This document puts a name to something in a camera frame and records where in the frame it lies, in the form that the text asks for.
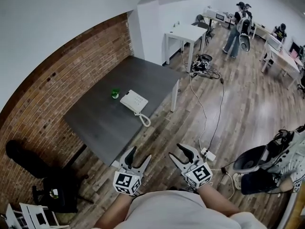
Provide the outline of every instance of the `wooden floor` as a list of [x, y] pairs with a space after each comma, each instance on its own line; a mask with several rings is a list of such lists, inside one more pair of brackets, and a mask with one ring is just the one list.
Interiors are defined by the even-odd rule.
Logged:
[[[213, 66], [223, 75], [225, 94], [221, 119], [211, 145], [216, 160], [209, 165], [220, 169], [234, 161], [245, 150], [266, 144], [279, 129], [294, 129], [304, 123], [304, 100], [296, 85], [290, 90], [291, 82], [287, 75], [282, 76], [277, 67], [268, 68], [261, 73], [262, 63], [259, 57], [264, 41], [258, 37], [252, 41], [249, 53], [240, 52], [236, 59], [222, 52], [229, 31], [216, 28], [216, 36], [204, 52], [213, 57]], [[183, 53], [187, 61], [188, 48]], [[171, 60], [170, 68], [186, 72], [178, 53]], [[198, 77], [192, 80], [192, 86], [200, 97], [207, 115], [206, 131], [202, 137], [202, 147], [208, 147], [215, 131], [219, 107], [223, 94], [219, 80]], [[176, 143], [185, 143], [199, 149], [198, 139], [203, 131], [203, 110], [189, 86], [189, 76], [180, 83], [177, 109], [170, 112], [170, 96], [158, 108], [151, 118], [152, 125], [143, 128], [135, 137], [132, 145], [138, 146], [135, 163], [147, 154], [152, 160], [142, 180], [142, 192], [165, 190], [168, 187], [186, 187], [180, 172], [168, 157], [168, 152], [181, 155]], [[73, 167], [78, 175], [89, 175], [83, 182], [80, 194], [94, 200], [94, 205], [79, 202], [79, 213], [59, 215], [62, 223], [70, 223], [71, 228], [89, 229], [108, 206], [115, 200], [117, 193], [112, 188], [115, 169], [108, 168], [87, 149]], [[213, 186], [217, 187], [221, 172], [214, 172]], [[231, 180], [225, 176], [219, 184], [219, 191], [227, 198], [232, 195]], [[252, 212], [268, 228], [276, 228], [286, 207], [289, 195], [258, 194], [244, 196], [236, 191], [231, 201], [241, 210]]]

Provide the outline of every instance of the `telephone handset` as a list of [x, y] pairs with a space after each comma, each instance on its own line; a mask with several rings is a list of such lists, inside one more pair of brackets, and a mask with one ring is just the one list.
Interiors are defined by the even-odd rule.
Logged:
[[139, 116], [143, 125], [145, 127], [149, 127], [151, 125], [151, 121], [148, 117], [141, 114], [142, 109], [147, 105], [148, 101], [135, 93], [133, 90], [129, 90], [129, 92], [120, 100], [120, 102], [134, 112], [135, 116]]

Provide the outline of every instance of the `white wall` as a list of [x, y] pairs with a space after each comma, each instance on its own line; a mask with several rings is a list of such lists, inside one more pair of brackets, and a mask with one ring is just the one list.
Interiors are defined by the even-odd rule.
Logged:
[[215, 5], [219, 10], [234, 12], [237, 11], [236, 4], [240, 1], [252, 6], [250, 11], [255, 22], [271, 30], [276, 25], [286, 24], [286, 49], [290, 48], [292, 37], [296, 43], [305, 44], [305, 17], [287, 6], [284, 0], [216, 0]]
[[[192, 24], [195, 22], [198, 14], [203, 14], [206, 6], [213, 6], [215, 0], [182, 0], [170, 3], [163, 3], [159, 0], [160, 11], [160, 27], [163, 32], [162, 37], [162, 63], [165, 59], [165, 36], [166, 31], [170, 31], [174, 23], [177, 21], [184, 24]], [[169, 39], [170, 55], [173, 55], [180, 48], [180, 41]]]
[[0, 0], [0, 111], [50, 54], [140, 0]]

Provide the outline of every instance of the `backpack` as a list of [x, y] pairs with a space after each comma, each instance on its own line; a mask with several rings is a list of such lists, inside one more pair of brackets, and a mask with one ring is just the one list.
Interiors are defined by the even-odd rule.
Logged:
[[237, 31], [240, 34], [249, 35], [252, 26], [251, 19], [245, 11], [238, 13], [240, 14], [241, 19], [237, 24]]

